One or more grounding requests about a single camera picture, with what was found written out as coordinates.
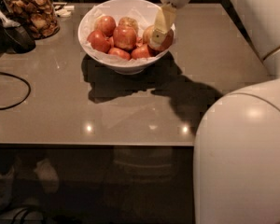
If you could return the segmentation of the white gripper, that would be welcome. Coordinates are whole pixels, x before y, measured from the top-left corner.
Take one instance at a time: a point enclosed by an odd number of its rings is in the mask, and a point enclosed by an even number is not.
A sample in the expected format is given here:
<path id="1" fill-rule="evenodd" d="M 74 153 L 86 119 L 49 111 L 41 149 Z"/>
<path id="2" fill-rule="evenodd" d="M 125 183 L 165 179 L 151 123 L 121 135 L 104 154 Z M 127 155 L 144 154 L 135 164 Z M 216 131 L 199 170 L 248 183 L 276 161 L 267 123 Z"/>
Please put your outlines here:
<path id="1" fill-rule="evenodd" d="M 152 34 L 148 44 L 159 49 L 165 42 L 175 22 L 176 9 L 184 7 L 190 0 L 161 0 L 162 6 L 156 13 Z"/>

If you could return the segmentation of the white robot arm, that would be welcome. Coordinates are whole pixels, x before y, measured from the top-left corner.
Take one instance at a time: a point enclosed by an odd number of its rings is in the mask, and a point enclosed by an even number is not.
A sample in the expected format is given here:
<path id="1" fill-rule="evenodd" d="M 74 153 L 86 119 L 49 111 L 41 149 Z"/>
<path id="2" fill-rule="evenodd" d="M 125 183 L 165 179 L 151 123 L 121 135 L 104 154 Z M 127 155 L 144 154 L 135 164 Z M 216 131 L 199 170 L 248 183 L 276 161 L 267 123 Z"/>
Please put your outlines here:
<path id="1" fill-rule="evenodd" d="M 267 68 L 205 113 L 193 151 L 195 224 L 280 224 L 280 0 L 230 0 Z"/>

